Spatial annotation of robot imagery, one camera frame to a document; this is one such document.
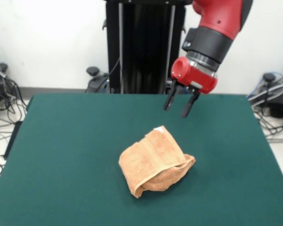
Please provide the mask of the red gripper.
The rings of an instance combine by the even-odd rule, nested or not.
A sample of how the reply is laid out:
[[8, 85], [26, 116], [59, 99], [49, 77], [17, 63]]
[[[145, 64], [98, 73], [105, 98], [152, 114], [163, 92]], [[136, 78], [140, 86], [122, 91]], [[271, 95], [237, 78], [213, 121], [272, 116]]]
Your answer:
[[168, 93], [167, 99], [163, 105], [163, 109], [168, 111], [174, 101], [174, 97], [177, 91], [178, 83], [186, 87], [192, 86], [192, 96], [185, 105], [181, 112], [181, 117], [186, 118], [194, 103], [198, 100], [200, 93], [208, 94], [217, 85], [218, 78], [216, 72], [202, 66], [196, 61], [189, 60], [187, 57], [182, 56], [177, 58], [171, 68], [172, 85]]

